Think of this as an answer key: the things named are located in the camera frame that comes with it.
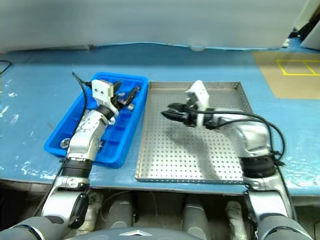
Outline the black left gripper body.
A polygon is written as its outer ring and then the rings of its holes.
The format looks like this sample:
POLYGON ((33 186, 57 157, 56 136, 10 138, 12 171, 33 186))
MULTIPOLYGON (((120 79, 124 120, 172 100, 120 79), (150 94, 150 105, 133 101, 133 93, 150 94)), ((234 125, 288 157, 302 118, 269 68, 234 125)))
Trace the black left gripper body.
POLYGON ((127 102, 120 94, 115 94, 111 98, 111 103, 115 108, 124 108, 127 105, 127 102))

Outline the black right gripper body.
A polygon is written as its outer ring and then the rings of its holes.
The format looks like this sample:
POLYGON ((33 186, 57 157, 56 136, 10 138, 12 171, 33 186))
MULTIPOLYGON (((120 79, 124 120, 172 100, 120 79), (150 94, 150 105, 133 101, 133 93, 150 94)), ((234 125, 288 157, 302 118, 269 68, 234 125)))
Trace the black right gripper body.
POLYGON ((194 100, 188 98, 183 107, 183 112, 186 114, 186 122, 184 124, 187 127, 195 128, 197 126, 198 113, 195 110, 198 110, 198 105, 194 100))

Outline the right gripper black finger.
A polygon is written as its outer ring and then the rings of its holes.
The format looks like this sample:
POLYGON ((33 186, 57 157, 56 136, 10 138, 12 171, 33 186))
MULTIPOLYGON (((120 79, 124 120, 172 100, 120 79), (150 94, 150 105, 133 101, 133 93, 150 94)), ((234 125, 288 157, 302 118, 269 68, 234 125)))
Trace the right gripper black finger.
POLYGON ((177 112, 185 112, 186 109, 187 109, 187 106, 186 104, 183 104, 183 103, 170 103, 168 106, 167 106, 170 110, 174 110, 174 111, 177 111, 177 112))
POLYGON ((183 112, 176 112, 171 110, 162 111, 161 114, 170 121, 186 123, 187 115, 183 112))

